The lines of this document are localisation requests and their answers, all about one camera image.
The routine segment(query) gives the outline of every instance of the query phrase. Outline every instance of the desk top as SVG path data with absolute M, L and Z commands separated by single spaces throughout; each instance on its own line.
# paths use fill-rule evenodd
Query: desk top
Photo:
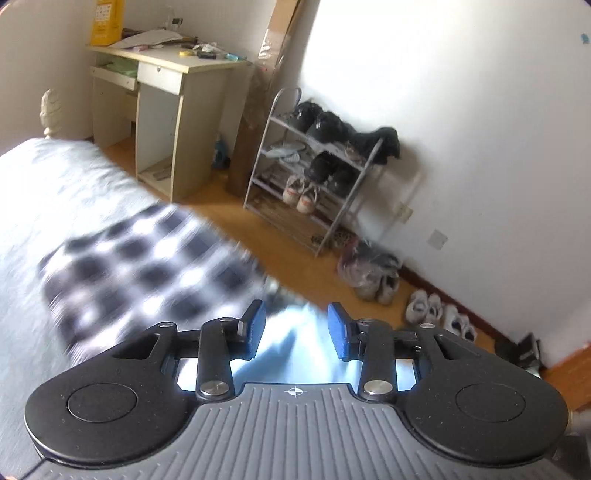
M 181 73 L 203 72 L 205 70 L 232 69 L 246 65 L 244 60 L 205 60 L 197 57 L 180 57 L 178 52 L 185 50 L 177 46 L 164 46 L 163 48 L 151 48 L 145 51 L 121 50 L 111 47 L 89 47 L 92 51 L 117 55 L 126 59 L 144 61 L 160 67 L 175 70 Z

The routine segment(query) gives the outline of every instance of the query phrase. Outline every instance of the bed post finial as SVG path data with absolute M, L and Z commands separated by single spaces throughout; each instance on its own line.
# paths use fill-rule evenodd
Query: bed post finial
M 61 130 L 61 103 L 55 90 L 48 90 L 41 99 L 41 124 L 45 127 L 45 138 L 55 138 Z

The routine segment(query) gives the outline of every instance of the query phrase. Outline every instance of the desk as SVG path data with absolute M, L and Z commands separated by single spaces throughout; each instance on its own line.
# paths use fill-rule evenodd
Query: desk
M 171 202 L 204 185 L 230 71 L 247 63 L 180 57 L 180 48 L 174 46 L 143 52 L 90 49 L 96 53 L 95 66 L 90 68 L 95 143 L 109 147 L 128 138 L 135 122 L 138 180 Z M 114 57 L 136 61 L 137 79 L 103 68 Z

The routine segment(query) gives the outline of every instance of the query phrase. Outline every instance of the yellow bag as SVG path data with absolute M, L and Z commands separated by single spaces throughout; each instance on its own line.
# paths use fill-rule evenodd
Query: yellow bag
M 121 40 L 125 0 L 97 0 L 90 45 L 107 46 Z

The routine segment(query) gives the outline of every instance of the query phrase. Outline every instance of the clear plastic bag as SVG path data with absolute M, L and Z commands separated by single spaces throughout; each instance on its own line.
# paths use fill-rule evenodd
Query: clear plastic bag
M 383 276 L 395 276 L 402 266 L 396 255 L 358 239 L 343 252 L 337 264 L 337 272 L 353 288 L 378 283 Z

